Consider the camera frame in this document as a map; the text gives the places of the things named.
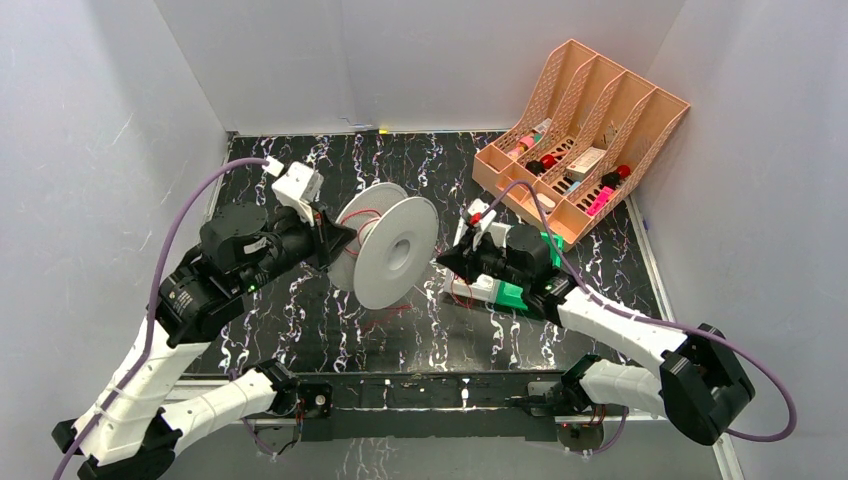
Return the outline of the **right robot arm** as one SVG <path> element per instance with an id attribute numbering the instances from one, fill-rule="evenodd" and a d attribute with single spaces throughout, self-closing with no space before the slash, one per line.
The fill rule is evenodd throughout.
<path id="1" fill-rule="evenodd" d="M 683 333 L 643 323 L 636 311 L 594 300 L 553 264 L 551 253 L 538 230 L 519 225 L 508 230 L 502 246 L 490 233 L 470 228 L 437 258 L 464 281 L 486 275 L 520 287 L 532 316 L 592 337 L 632 361 L 621 365 L 586 354 L 547 391 L 531 387 L 511 404 L 534 416 L 620 405 L 661 416 L 698 444 L 714 444 L 755 396 L 721 332 L 708 324 Z"/>

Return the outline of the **white perforated cable spool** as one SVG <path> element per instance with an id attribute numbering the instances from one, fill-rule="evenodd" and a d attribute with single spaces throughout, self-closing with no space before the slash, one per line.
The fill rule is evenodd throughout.
<path id="1" fill-rule="evenodd" d="M 368 309 L 399 301 L 422 277 L 433 257 L 439 230 L 433 203 L 383 182 L 355 196 L 336 223 L 356 237 L 330 266 L 333 286 L 352 292 Z"/>

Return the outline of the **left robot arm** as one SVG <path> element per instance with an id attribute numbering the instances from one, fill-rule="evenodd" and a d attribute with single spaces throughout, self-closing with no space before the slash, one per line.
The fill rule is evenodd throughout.
<path id="1" fill-rule="evenodd" d="M 355 236 L 324 211 L 301 217 L 291 207 L 219 208 L 176 269 L 156 277 L 139 334 L 103 393 L 85 414 L 54 428 L 63 454 L 83 459 L 78 477 L 157 479 L 188 446 L 232 422 L 301 414 L 299 379 L 276 360 L 183 403 L 165 400 L 187 367 L 245 313 L 250 295 L 302 263 L 327 269 Z"/>

